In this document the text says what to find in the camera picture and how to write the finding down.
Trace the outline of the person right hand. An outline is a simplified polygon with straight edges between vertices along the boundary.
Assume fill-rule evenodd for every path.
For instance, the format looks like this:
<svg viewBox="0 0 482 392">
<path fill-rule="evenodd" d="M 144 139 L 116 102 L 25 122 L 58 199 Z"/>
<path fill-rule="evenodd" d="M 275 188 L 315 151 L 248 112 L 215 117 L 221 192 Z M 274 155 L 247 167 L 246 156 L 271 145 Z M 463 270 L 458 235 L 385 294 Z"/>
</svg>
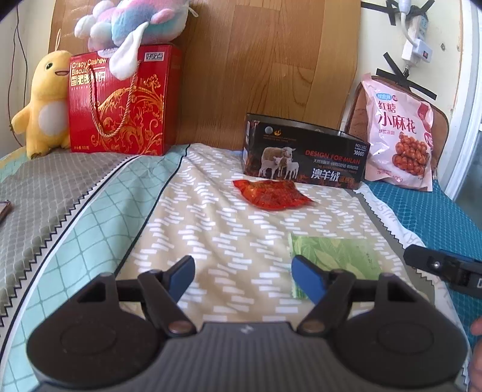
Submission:
<svg viewBox="0 0 482 392">
<path fill-rule="evenodd" d="M 479 317 L 471 325 L 471 334 L 478 337 L 469 366 L 469 392 L 482 392 L 482 318 Z"/>
</svg>

